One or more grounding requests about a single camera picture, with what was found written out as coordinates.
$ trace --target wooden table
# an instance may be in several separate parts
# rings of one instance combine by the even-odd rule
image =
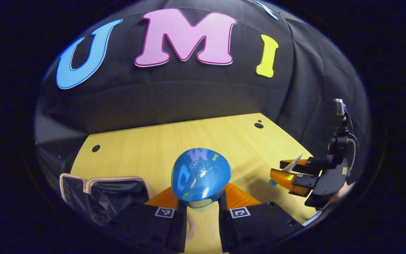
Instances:
[[[264,128],[254,126],[261,120]],[[100,145],[100,150],[92,148]],[[157,194],[171,185],[178,156],[191,148],[219,152],[232,167],[230,182],[260,202],[274,201],[295,220],[304,223],[316,210],[304,205],[306,198],[288,194],[268,184],[270,169],[280,160],[311,154],[262,114],[178,122],[90,135],[74,161],[71,173],[92,177],[139,176]],[[219,238],[219,206],[214,202],[199,209],[187,208],[195,221],[195,236],[186,253],[222,253]]]

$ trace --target letter u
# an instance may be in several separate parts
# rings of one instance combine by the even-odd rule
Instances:
[[[95,37],[90,46],[89,56],[86,62],[79,68],[72,69],[71,60],[73,58],[74,50],[77,45],[84,40],[84,37],[74,42],[61,54],[56,74],[56,82],[59,88],[69,89],[75,87],[92,76],[92,74],[100,67],[104,56],[106,55],[107,41],[112,28],[121,21],[122,19],[118,19],[109,22],[92,32],[92,35],[95,35]]]

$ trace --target letter m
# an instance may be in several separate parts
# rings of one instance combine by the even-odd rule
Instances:
[[[139,67],[161,65],[170,60],[170,54],[164,51],[165,37],[181,61],[187,61],[204,39],[203,50],[197,54],[199,61],[217,65],[233,62],[230,36],[237,21],[230,16],[212,12],[193,26],[180,10],[167,8],[146,13],[143,18],[148,19],[148,27],[142,54],[134,60]]]

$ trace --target yellow letter i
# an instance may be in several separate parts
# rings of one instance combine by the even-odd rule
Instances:
[[[261,63],[256,67],[256,73],[272,78],[273,60],[275,58],[275,50],[278,48],[278,43],[264,34],[261,34],[261,39],[264,41],[263,59],[261,59]]]

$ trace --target beige trim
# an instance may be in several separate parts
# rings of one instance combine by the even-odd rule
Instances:
[[[62,199],[65,201],[65,203],[67,202],[65,200],[65,193],[63,192],[63,177],[70,177],[70,178],[74,178],[74,179],[80,179],[82,181],[82,191],[85,192],[86,191],[86,183],[84,181],[84,179],[82,179],[82,177],[76,176],[76,175],[70,175],[67,173],[62,173],[61,176],[59,177],[59,187],[61,188],[61,195],[62,195]]]
[[[148,195],[148,199],[152,198],[152,193],[151,193],[151,188],[150,186],[147,184],[147,182],[145,182],[144,179],[138,177],[138,176],[122,176],[122,177],[97,177],[97,178],[92,178],[90,180],[87,181],[86,183],[86,193],[91,194],[92,191],[92,185],[95,182],[116,182],[116,181],[141,181],[145,184],[145,188],[147,189],[147,195]]]
[[[89,179],[89,180],[87,181],[87,183],[86,183],[86,182],[84,181],[84,179],[82,179],[82,177],[79,177],[79,176],[77,176],[77,175],[71,175],[71,174],[68,174],[68,173],[62,173],[62,174],[60,175],[60,177],[59,177],[59,186],[60,186],[60,189],[61,189],[62,199],[63,199],[65,202],[67,202],[67,201],[66,201],[66,199],[65,199],[65,193],[64,193],[64,189],[63,189],[63,177],[69,177],[69,178],[74,178],[74,179],[80,179],[80,180],[82,180],[82,183],[83,183],[82,191],[83,191],[84,193],[88,193],[88,194],[91,194],[92,185],[93,185],[95,182],[116,182],[116,181],[125,181],[125,180],[126,180],[126,181],[132,181],[132,180],[134,180],[134,181],[141,181],[141,182],[143,182],[143,183],[145,184],[145,188],[147,189],[148,199],[150,200],[153,196],[155,196],[155,195],[153,195],[153,190],[152,190],[151,186],[150,186],[144,179],[142,179],[141,177],[138,177],[138,176],[95,177],[95,178]]]

